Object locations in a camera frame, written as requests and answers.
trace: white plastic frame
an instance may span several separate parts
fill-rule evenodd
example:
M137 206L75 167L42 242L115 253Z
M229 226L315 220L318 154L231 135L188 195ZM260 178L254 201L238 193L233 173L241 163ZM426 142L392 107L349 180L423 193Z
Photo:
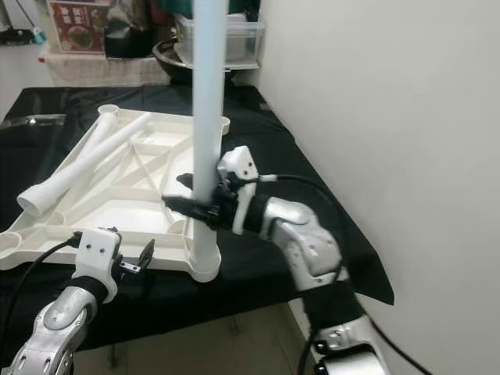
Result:
M143 112L120 109L112 133ZM230 121L222 118L221 135ZM95 125L82 137L57 170L74 161ZM193 118L154 113L144 130L103 159L91 173L71 187L43 216L23 212L0 233L0 270L35 260L75 230L116 227L123 240L120 252L134 263L145 245L155 239L155 254L149 265L157 270L180 270L198 279L190 265L193 246L192 221L166 208L162 195L191 196L176 181L193 170ZM76 249L66 247L47 262L73 264Z

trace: metal bowl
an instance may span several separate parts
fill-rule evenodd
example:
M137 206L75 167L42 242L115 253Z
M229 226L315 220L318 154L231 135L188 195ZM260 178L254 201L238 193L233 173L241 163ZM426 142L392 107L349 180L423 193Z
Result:
M171 83L191 84L192 69L184 64L173 50L175 42L175 39L160 41L152 49L153 56L163 71L170 76Z

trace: black cable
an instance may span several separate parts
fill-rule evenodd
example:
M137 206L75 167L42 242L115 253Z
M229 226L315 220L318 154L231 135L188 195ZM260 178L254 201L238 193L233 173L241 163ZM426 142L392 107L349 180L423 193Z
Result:
M81 238L81 232L74 232L73 236L66 241L54 246L53 248L50 248L46 252L44 252L42 255L40 255L38 258L34 260L30 264L30 266L24 271L23 276L21 276L19 282L17 283L16 287L14 288L14 291L12 292L12 296L10 298L10 302L7 305L5 309L5 314L3 315L2 319L2 325L0 327L0 361L2 361L3 357L3 349L4 349L4 343L5 343L5 336L7 335L7 329L9 328L9 321L10 317L13 314L14 306L16 305L17 298L19 297L19 294L21 292L21 288L24 285L24 282L26 281L27 277L30 275L31 271L38 266L40 263L42 263L44 260L46 260L50 255L53 253L57 252L61 248L64 248L66 246L72 246L72 247L78 247L78 244L80 243L80 238Z
M368 319L370 319L370 323L373 326L373 329L380 335L380 337L386 342L387 345L389 345L392 350L394 350L396 353L398 353L401 357L403 357L406 362L408 362L410 365L415 367L417 370L419 370L421 373L424 375L433 375L432 372L430 372L428 369L420 365L415 359L407 355L404 351L402 351L392 340L381 330L379 326L373 321L371 316L366 314L368 316Z
M307 341L304 344L304 348L302 349L302 353L300 355L300 360L298 361L298 366L297 366L297 374L298 375L304 375L305 374L305 363L307 362L307 358L309 357L309 353L311 345L313 344L314 337L318 334L320 330L317 328L311 329L309 332L309 337Z
M299 181L299 182L302 182L303 184L307 184L309 186L312 186L313 188L315 188L318 191L318 193L320 193L321 196L323 196L323 198L326 201L328 201L329 203L332 203L334 206L339 206L338 202L335 201L334 199L332 199L332 197L330 196L331 195L330 191L327 190L325 187L321 186L318 182L314 181L311 178L299 176L296 174L277 174L276 177L279 181L282 181L282 180Z
M31 27L34 27L34 23L33 21L31 20L31 18L28 16L28 13L26 13L26 10L24 10L24 7L21 5L21 3L19 2L19 0L16 0L16 3L17 5L21 8L21 10L23 11L24 15L26 16L26 18L28 18L28 21L30 21L31 23Z

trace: black tablecloth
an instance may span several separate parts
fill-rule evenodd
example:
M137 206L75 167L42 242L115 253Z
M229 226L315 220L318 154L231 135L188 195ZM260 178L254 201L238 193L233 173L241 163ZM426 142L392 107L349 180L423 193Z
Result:
M47 178L95 120L105 103L125 109L191 115L189 87L28 88L5 118L31 114L65 113L63 126L13 127L0 131L0 230L20 214L16 196ZM224 115L231 120L223 137L222 153L247 145L262 174L293 173L321 182L290 132L253 87L227 87ZM344 249L339 215L310 187L295 182L263 184L258 192L304 202L338 239L355 289L392 303L394 296L375 251L358 228L349 224L349 250ZM252 234L218 234L222 264L218 277L207 284L186 273L148 270L129 277L110 304L92 323L82 348L159 334L221 316L298 296L286 262L274 245ZM2 308L27 265L0 272ZM4 365L29 337L33 319L70 277L73 266L42 264L32 273L16 305L7 333Z

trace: white pole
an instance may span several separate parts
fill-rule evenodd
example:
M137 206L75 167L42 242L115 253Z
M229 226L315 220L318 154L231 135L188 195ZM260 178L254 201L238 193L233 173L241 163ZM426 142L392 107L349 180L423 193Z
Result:
M195 0L194 15L193 193L197 201L209 203L217 184L216 166L220 157L227 0ZM218 274L220 266L216 232L204 223L195 221L194 236L195 244L190 258L192 276L201 282L210 281Z
M107 155L148 123L151 115L149 112L140 115L100 145L96 145L84 155L79 155L66 168L52 174L44 182L30 186L17 196L17 203L31 215L42 215L57 202L62 193L78 182L78 178L83 173L98 165Z

